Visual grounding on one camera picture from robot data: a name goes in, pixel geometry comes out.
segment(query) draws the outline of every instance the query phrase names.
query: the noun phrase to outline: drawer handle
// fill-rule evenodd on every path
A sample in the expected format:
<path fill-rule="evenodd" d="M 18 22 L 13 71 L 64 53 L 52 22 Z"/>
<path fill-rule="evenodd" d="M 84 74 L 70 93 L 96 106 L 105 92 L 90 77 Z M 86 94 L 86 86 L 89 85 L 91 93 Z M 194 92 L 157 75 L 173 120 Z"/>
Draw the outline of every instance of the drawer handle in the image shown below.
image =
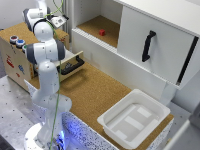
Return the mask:
<path fill-rule="evenodd" d="M 63 69 L 63 70 L 61 69 L 61 74 L 62 75 L 67 75 L 70 72 L 72 72 L 72 71 L 76 70 L 77 68 L 81 67 L 85 63 L 81 58 L 79 58 L 79 56 L 76 56 L 76 61 L 78 62 L 77 64 L 75 64 L 75 65 L 73 65 L 73 66 L 71 66 L 71 67 L 69 67 L 67 69 Z"/>
<path fill-rule="evenodd" d="M 142 54 L 142 62 L 145 62 L 150 58 L 150 56 L 148 55 L 148 52 L 149 52 L 149 47 L 150 47 L 150 44 L 151 44 L 151 38 L 154 37 L 154 36 L 156 36 L 156 32 L 150 31 L 149 35 L 147 36 L 147 39 L 145 41 L 144 51 L 143 51 L 143 54 Z"/>

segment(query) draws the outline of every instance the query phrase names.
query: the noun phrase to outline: white plastic bin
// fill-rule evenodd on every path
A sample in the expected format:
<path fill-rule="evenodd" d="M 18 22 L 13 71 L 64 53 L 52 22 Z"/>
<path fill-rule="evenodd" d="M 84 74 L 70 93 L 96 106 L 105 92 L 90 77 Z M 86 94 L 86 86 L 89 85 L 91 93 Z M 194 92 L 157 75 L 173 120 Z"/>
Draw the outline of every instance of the white plastic bin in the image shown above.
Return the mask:
<path fill-rule="evenodd" d="M 126 149 L 136 149 L 169 115 L 170 109 L 133 90 L 98 118 L 104 131 Z"/>

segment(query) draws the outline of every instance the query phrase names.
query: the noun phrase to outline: white cabinet door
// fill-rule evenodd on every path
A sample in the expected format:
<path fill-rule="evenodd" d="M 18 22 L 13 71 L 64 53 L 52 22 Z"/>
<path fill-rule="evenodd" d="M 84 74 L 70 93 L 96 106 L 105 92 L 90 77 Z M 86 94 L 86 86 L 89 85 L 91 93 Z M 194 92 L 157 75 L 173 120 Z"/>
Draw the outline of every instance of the white cabinet door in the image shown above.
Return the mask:
<path fill-rule="evenodd" d="M 145 41 L 150 31 L 156 36 L 151 38 L 150 59 L 143 62 Z M 123 8 L 118 53 L 173 84 L 177 84 L 193 41 L 193 35 L 128 7 Z"/>

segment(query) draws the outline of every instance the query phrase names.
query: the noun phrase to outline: black drawer handle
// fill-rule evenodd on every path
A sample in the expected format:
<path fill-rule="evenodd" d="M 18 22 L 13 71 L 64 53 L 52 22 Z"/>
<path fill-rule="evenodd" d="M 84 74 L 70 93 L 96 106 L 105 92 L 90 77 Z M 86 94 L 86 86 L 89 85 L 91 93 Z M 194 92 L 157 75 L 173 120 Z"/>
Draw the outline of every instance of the black drawer handle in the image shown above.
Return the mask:
<path fill-rule="evenodd" d="M 77 64 L 75 64 L 75 65 L 73 65 L 73 66 L 71 66 L 71 67 L 69 67 L 67 69 L 63 69 L 63 70 L 61 69 L 61 74 L 62 75 L 67 75 L 70 72 L 72 72 L 72 71 L 76 70 L 77 68 L 81 67 L 85 63 L 81 58 L 79 58 L 79 56 L 76 56 L 76 60 L 78 62 Z"/>
<path fill-rule="evenodd" d="M 143 51 L 143 54 L 142 54 L 142 62 L 145 62 L 150 58 L 150 56 L 148 55 L 148 52 L 149 52 L 149 47 L 150 47 L 150 44 L 151 44 L 151 38 L 154 37 L 154 36 L 156 36 L 156 32 L 150 31 L 149 35 L 147 36 L 147 39 L 145 41 L 144 51 Z"/>

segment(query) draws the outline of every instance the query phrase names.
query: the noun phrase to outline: open cabinet compartment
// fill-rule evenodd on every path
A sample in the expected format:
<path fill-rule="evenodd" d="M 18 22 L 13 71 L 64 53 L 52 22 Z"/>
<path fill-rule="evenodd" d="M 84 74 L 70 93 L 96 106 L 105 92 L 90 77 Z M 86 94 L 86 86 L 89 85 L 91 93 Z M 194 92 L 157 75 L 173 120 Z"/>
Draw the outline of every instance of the open cabinet compartment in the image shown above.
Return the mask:
<path fill-rule="evenodd" d="M 73 28 L 117 48 L 123 5 L 113 0 L 74 0 Z M 105 36 L 99 35 L 104 29 Z"/>

